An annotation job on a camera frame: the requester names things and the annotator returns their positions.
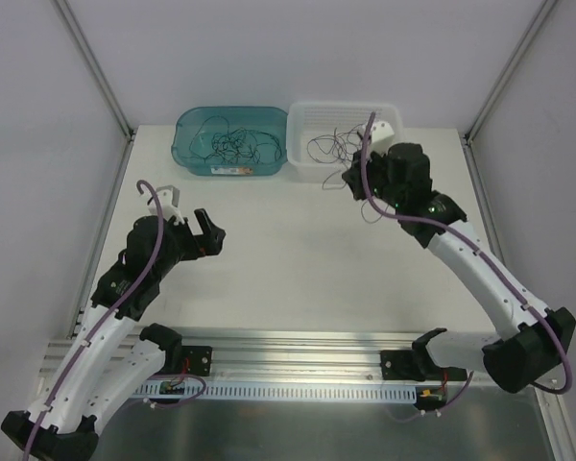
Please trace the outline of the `aluminium frame post left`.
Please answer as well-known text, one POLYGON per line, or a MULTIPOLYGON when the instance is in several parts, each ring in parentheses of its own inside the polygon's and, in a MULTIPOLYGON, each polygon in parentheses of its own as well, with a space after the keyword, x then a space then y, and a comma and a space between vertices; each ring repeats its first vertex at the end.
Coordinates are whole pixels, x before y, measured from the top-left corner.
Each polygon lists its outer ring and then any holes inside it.
POLYGON ((72 40, 85 68, 87 69, 93 83, 96 85, 120 133, 130 141, 134 136, 134 128, 131 126, 131 123, 122 109, 101 64, 96 58, 85 35, 84 29, 75 15, 70 2, 66 0, 51 0, 50 3, 60 18, 65 31, 72 40))

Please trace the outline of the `white perforated plastic basket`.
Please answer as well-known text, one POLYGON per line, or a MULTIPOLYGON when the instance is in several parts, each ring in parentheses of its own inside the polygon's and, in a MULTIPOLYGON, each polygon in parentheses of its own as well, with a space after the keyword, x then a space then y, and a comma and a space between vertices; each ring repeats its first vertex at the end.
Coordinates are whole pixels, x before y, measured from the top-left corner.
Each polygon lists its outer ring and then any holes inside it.
POLYGON ((360 134, 370 114, 391 123, 393 144, 405 140, 398 109, 391 104, 357 102, 297 102, 288 111, 286 154, 300 182, 324 188, 343 187, 342 174, 361 148, 360 134))

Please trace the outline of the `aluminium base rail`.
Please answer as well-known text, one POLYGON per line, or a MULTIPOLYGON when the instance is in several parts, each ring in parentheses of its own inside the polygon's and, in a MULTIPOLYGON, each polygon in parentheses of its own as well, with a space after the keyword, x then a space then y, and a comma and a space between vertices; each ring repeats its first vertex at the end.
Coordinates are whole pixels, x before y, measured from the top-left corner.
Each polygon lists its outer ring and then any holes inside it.
POLYGON ((176 327, 187 346, 212 348, 215 381, 382 384, 380 352, 418 332, 281 331, 176 327))

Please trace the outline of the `aluminium frame post right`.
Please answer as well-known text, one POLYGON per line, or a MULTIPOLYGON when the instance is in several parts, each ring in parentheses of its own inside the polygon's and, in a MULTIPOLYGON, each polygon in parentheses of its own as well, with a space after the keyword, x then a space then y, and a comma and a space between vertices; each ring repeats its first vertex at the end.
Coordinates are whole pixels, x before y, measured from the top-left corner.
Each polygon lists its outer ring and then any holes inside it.
POLYGON ((536 12, 529 20, 513 51, 495 78, 482 106, 477 111, 473 121, 465 132, 464 140, 468 146, 472 145, 477 135, 479 135, 483 129, 485 123, 492 115, 497 102, 502 97, 515 73, 523 63, 529 50, 537 41, 546 21, 559 5, 559 0, 540 1, 536 12))

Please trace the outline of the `teal plastic basin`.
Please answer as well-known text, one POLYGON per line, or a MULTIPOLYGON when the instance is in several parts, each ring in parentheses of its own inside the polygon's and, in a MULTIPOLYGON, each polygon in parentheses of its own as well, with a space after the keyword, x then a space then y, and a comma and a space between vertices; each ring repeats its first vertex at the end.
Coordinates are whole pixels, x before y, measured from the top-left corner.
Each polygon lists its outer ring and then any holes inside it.
POLYGON ((176 122, 171 154, 197 176, 272 176, 287 161, 286 124, 275 107, 193 108, 176 122))

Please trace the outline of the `aluminium frame post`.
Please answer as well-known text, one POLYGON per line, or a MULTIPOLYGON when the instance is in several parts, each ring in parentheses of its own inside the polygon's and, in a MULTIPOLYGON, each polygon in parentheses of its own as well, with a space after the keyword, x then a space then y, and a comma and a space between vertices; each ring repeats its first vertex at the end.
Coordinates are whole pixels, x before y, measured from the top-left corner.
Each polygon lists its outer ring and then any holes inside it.
POLYGON ((60 18, 65 31, 72 40, 85 68, 87 69, 93 83, 96 85, 120 133, 130 141, 134 136, 134 128, 131 126, 131 123, 122 109, 101 64, 96 58, 85 35, 84 29, 75 15, 70 2, 66 0, 51 0, 50 3, 60 18))
POLYGON ((523 63, 529 50, 537 41, 546 21, 559 5, 559 0, 540 1, 536 12, 529 20, 513 51, 495 78, 482 106, 477 111, 473 121, 465 132, 464 140, 468 146, 472 145, 477 135, 479 135, 483 129, 485 123, 492 115, 497 102, 502 97, 515 73, 523 63))

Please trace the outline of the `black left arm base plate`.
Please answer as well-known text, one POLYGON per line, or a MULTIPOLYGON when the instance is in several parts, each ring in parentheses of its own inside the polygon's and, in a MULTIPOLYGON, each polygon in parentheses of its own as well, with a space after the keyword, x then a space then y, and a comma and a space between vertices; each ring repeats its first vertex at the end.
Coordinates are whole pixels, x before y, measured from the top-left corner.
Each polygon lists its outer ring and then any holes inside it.
POLYGON ((173 350, 167 360, 164 373, 167 375, 209 376, 213 348, 210 346, 185 346, 173 350))

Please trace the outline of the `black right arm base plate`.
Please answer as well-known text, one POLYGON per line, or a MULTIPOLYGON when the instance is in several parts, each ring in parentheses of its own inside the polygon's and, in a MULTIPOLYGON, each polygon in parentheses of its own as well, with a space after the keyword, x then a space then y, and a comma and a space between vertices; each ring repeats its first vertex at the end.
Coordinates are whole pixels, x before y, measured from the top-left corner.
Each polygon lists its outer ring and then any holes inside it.
POLYGON ((468 372, 462 368, 442 368, 436 365, 426 352, 414 350, 383 350, 379 353, 380 368, 384 380, 411 380, 425 382, 438 380, 465 381, 468 372))

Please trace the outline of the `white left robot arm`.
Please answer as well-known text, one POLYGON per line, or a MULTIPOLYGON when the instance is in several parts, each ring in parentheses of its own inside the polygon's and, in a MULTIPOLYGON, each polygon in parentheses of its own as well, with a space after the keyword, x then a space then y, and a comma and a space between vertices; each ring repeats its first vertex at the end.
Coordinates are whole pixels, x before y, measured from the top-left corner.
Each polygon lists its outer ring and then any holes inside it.
POLYGON ((51 382, 27 409, 9 412, 1 424, 25 459, 90 459, 110 419, 141 384, 156 373, 182 373, 182 337, 159 324, 143 328, 121 364, 113 370, 107 365, 175 266, 223 250, 225 231, 203 208, 195 217, 198 234, 175 216, 148 215, 133 223, 51 382))

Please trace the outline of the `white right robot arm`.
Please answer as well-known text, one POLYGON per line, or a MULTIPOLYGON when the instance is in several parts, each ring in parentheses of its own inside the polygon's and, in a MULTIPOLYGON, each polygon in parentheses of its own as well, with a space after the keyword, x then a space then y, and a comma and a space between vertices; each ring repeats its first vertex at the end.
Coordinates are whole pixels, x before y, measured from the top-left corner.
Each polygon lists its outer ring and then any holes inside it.
POLYGON ((491 335, 447 328, 425 333, 412 346, 418 376, 431 379, 457 367, 488 374, 508 393, 529 385, 557 395, 571 389, 567 352, 575 317, 565 307, 549 307, 485 248, 466 213, 434 190, 430 160, 419 144, 395 144, 385 154, 362 147, 343 179, 355 200, 389 205, 381 214, 440 260, 493 325, 491 335))

